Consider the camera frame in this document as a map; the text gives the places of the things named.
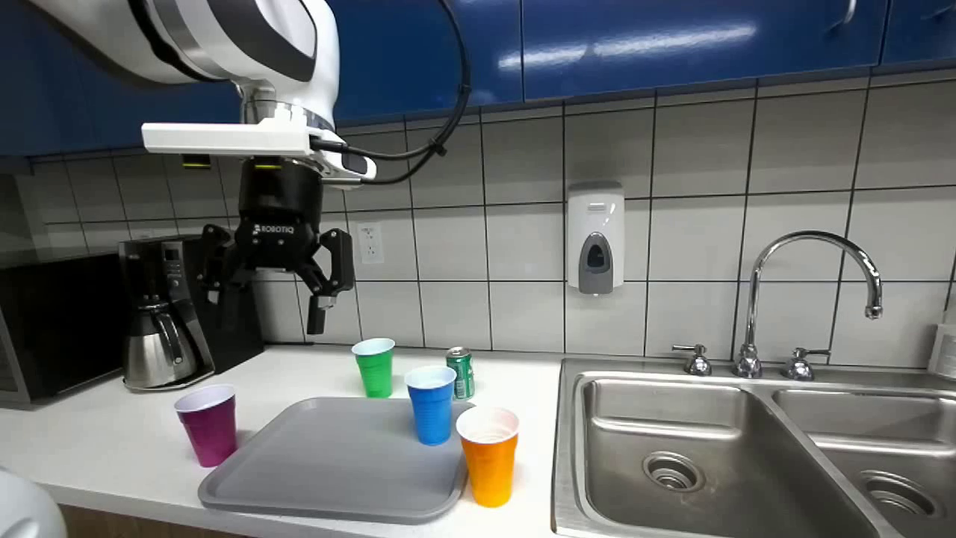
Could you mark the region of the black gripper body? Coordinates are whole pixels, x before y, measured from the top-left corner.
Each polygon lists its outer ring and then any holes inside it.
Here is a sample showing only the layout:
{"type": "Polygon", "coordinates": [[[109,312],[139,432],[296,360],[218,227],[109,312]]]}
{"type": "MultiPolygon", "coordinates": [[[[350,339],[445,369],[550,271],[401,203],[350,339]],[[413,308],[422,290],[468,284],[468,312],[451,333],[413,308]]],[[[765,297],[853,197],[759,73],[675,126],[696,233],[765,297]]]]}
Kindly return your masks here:
{"type": "Polygon", "coordinates": [[[318,173],[280,158],[244,158],[235,253],[247,269],[311,275],[318,248],[318,173]]]}

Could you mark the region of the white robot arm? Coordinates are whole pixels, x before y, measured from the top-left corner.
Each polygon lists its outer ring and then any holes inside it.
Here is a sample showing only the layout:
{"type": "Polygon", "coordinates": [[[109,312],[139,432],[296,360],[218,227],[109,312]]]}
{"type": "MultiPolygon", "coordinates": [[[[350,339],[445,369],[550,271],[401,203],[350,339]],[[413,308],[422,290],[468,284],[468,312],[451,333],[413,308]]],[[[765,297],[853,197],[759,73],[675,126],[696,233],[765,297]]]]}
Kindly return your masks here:
{"type": "Polygon", "coordinates": [[[148,84],[233,84],[235,121],[139,126],[148,152],[239,154],[233,278],[284,269],[311,290],[306,330],[353,285],[350,236],[318,230],[324,179],[372,179],[375,164],[335,126],[338,21],[324,0],[26,0],[91,57],[148,84]]]}

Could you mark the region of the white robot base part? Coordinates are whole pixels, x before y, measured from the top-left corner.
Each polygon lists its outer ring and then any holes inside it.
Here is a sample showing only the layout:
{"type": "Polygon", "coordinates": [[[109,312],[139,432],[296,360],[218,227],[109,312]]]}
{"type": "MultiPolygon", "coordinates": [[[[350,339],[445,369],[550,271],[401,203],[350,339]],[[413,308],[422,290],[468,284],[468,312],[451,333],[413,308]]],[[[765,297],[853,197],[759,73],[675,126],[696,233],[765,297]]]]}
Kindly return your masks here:
{"type": "Polygon", "coordinates": [[[0,469],[0,538],[67,538],[67,528],[39,483],[0,469]]]}

